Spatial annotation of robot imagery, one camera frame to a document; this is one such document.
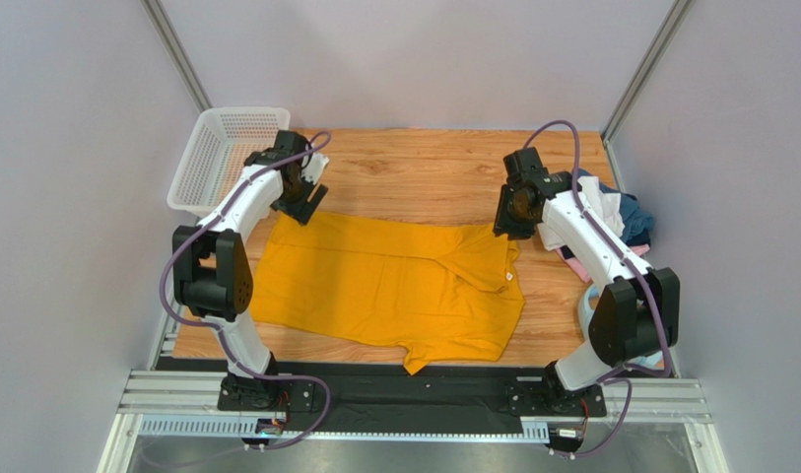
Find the gray floor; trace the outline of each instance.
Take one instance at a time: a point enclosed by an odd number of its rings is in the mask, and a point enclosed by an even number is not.
[[[609,429],[590,425],[587,447],[600,441]],[[164,437],[138,439],[159,462],[184,462],[241,445],[235,439]],[[164,471],[139,458],[131,473]],[[543,446],[502,443],[436,443],[404,441],[312,440],[280,451],[238,452],[203,465],[183,468],[198,472],[275,473],[466,473],[476,471],[696,473],[685,428],[682,425],[625,425],[597,457],[575,462],[550,457]]]

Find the pink cloth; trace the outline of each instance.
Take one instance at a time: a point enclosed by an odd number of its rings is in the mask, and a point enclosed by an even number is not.
[[[641,244],[639,246],[631,246],[631,250],[634,251],[636,256],[644,255],[649,249],[650,245],[647,244]],[[564,254],[560,248],[556,249],[555,253],[558,254],[558,256],[564,261],[564,263],[568,264],[569,267],[572,268],[572,271],[574,271],[574,273],[577,275],[578,278],[580,278],[581,281],[583,281],[584,283],[592,281],[592,278],[589,277],[589,273],[586,272],[586,268],[584,268],[583,265],[580,264],[580,261],[578,261],[577,258],[570,258],[570,259],[564,258]]]

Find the yellow shirt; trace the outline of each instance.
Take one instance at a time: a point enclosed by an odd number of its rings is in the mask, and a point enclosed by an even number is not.
[[[275,225],[254,275],[256,320],[402,346],[414,374],[497,360],[524,299],[516,243],[492,225],[433,227],[317,212]]]

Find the perforated basket wall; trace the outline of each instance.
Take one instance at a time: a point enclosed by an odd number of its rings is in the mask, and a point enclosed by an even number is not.
[[[289,129],[290,113],[270,106],[228,106],[202,112],[184,149],[167,195],[168,205],[208,215],[239,178],[253,151],[275,143]]]

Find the wooden tabletop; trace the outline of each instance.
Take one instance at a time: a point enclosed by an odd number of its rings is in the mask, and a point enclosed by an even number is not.
[[[315,130],[301,130],[311,136]],[[330,165],[321,177],[330,191],[319,210],[429,225],[487,224],[494,220],[505,171],[502,158],[522,147],[526,131],[338,129],[323,150]],[[581,132],[581,167],[613,185],[601,138]],[[534,141],[550,172],[571,170],[569,132],[545,132]],[[252,269],[277,220],[260,222],[246,245]],[[496,365],[544,366],[583,341],[576,300],[587,285],[538,236],[519,243],[516,261],[525,308]],[[402,363],[403,348],[357,342],[255,322],[278,360]],[[223,358],[209,329],[182,326],[175,357]]]

